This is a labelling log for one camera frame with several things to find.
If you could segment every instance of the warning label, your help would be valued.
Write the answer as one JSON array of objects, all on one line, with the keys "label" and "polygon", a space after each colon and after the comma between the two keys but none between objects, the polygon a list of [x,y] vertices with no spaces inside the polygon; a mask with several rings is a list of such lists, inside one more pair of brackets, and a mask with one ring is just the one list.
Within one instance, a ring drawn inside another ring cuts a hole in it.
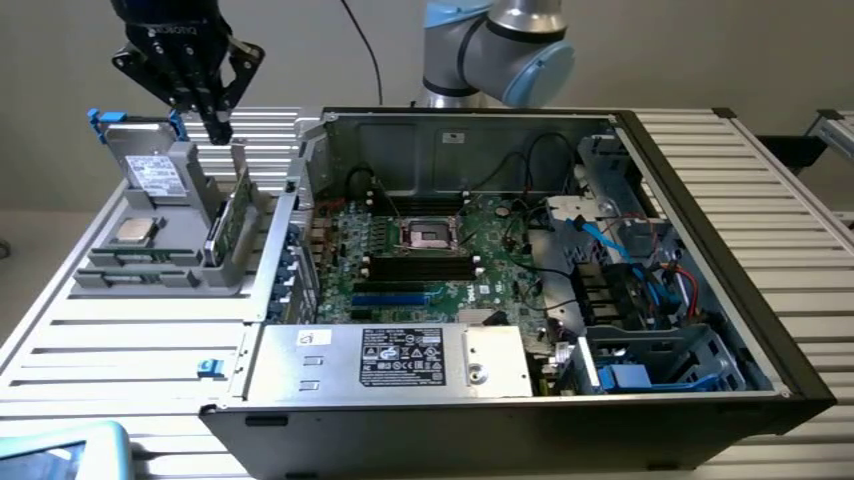
[{"label": "warning label", "polygon": [[139,186],[152,197],[183,197],[187,194],[169,157],[163,155],[127,155],[128,167]]},{"label": "warning label", "polygon": [[368,328],[362,331],[359,382],[366,387],[443,386],[440,328]]}]

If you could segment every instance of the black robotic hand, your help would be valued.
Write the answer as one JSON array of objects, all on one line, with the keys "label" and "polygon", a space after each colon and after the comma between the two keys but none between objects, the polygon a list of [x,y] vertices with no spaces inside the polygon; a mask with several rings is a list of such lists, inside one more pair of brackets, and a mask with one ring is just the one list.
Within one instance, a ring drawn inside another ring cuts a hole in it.
[{"label": "black robotic hand", "polygon": [[[211,143],[231,140],[230,113],[264,59],[264,50],[232,37],[218,0],[111,0],[128,44],[112,63],[177,111],[199,112]],[[224,86],[228,55],[235,72]]]}]

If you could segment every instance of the gray wall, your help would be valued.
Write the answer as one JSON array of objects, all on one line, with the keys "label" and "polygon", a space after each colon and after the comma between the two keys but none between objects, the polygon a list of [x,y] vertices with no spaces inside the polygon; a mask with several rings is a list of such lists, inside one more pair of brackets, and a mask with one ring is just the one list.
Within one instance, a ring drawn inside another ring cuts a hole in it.
[{"label": "gray wall", "polygon": [[[268,56],[244,105],[375,102],[371,65],[336,0],[222,0]],[[351,0],[387,103],[420,87],[423,2]],[[799,132],[818,107],[854,108],[850,0],[564,0],[574,77],[555,106],[730,106],[754,131]],[[0,208],[91,210],[117,181],[92,106],[164,109],[109,65],[123,31],[108,0],[0,4]],[[841,200],[833,164],[819,178]]]}]

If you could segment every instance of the motherboard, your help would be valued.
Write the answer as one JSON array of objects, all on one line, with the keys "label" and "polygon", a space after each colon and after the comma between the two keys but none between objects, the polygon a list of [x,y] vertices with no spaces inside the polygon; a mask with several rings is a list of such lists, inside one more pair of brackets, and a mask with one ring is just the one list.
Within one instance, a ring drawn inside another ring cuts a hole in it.
[{"label": "motherboard", "polygon": [[538,274],[519,266],[532,259],[518,200],[483,195],[432,212],[399,203],[318,205],[318,323],[506,322],[535,342],[547,312]]}]

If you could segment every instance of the tablet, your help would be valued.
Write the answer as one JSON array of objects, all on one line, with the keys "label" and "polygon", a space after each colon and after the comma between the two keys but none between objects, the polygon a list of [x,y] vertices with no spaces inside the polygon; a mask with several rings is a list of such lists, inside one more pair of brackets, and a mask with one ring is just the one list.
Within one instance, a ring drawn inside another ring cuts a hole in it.
[{"label": "tablet", "polygon": [[0,478],[132,480],[128,434],[116,422],[0,439]]}]

